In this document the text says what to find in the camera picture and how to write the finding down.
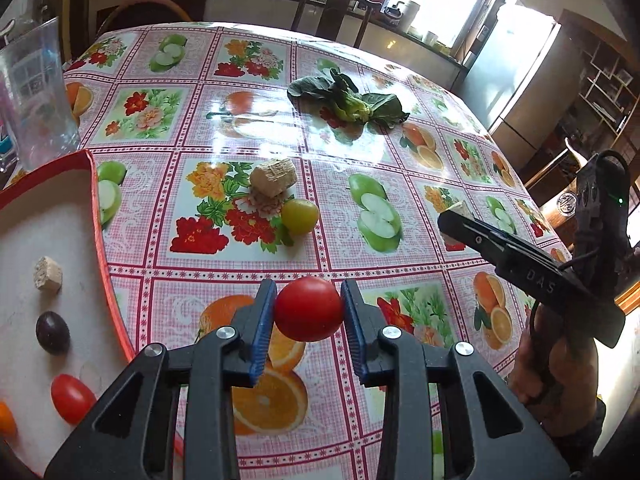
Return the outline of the right hand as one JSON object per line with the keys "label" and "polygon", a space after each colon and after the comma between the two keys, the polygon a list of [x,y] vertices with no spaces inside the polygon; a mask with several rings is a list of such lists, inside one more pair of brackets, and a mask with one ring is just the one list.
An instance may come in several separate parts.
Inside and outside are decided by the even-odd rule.
{"label": "right hand", "polygon": [[571,342],[560,318],[543,304],[532,310],[508,385],[551,437],[565,437],[596,416],[599,360],[591,338]]}

